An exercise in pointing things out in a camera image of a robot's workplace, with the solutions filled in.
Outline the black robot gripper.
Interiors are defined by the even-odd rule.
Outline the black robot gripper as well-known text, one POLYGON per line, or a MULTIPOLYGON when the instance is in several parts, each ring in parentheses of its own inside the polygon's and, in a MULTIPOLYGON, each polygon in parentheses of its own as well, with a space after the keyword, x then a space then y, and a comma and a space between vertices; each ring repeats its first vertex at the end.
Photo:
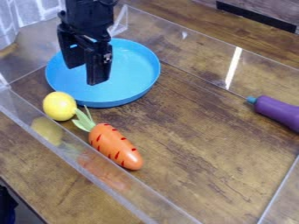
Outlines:
POLYGON ((110 78, 113 45, 109 27, 114 24, 114 7, 118 0, 66 0, 59 13, 58 37, 61 52, 69 69, 87 66, 87 83, 94 86, 110 78), (86 52, 77 37, 87 36, 97 44, 86 52))

